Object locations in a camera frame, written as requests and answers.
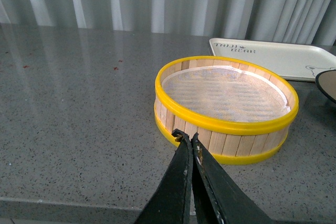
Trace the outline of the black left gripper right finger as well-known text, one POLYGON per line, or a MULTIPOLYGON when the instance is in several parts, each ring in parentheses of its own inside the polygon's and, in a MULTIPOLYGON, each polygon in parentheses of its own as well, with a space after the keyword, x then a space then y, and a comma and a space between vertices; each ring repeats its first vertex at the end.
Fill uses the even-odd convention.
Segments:
POLYGON ((192 186, 198 223, 272 223, 235 184, 195 133, 192 186))

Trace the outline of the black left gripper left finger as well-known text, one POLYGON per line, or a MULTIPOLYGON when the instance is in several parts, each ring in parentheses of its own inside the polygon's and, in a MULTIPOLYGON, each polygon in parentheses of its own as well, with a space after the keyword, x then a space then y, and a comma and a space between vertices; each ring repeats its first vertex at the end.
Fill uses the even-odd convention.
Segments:
POLYGON ((179 146, 157 188, 135 223, 189 223, 193 153, 189 136, 175 129, 179 146))

